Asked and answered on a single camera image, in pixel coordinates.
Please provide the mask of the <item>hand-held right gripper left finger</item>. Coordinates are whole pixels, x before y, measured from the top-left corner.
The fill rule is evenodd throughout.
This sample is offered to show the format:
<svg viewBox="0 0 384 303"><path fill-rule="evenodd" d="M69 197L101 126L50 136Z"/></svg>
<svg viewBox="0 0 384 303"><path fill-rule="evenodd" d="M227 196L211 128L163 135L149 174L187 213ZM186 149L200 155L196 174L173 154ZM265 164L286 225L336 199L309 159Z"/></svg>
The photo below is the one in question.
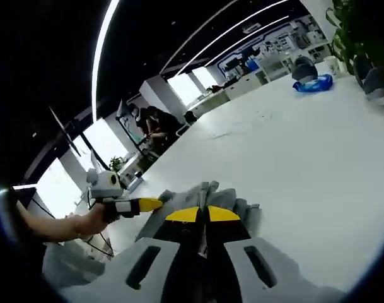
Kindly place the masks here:
<svg viewBox="0 0 384 303"><path fill-rule="evenodd" d="M60 293L66 302L201 302L202 231L198 206L156 210L102 275Z"/></svg>

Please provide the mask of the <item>person's left hand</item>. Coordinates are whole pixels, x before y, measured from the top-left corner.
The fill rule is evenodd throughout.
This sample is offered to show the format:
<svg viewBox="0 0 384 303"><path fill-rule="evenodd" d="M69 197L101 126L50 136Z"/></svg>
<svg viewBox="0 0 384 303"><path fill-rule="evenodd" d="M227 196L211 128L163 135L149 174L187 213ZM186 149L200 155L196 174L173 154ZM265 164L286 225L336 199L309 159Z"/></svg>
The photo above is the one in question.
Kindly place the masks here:
<svg viewBox="0 0 384 303"><path fill-rule="evenodd" d="M118 218L108 210L107 205L97 203L87 214L75 216L74 231L80 237L99 234Z"/></svg>

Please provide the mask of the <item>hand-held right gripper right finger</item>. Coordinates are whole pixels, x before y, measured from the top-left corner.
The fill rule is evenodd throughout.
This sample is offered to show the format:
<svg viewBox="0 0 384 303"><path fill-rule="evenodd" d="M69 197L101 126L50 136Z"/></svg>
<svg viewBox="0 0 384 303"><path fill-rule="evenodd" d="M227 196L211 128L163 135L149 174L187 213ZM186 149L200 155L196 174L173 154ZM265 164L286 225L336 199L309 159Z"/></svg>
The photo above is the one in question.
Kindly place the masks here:
<svg viewBox="0 0 384 303"><path fill-rule="evenodd" d="M206 208L208 260L219 302L342 302L344 292L307 280L295 260L250 237L240 217Z"/></svg>

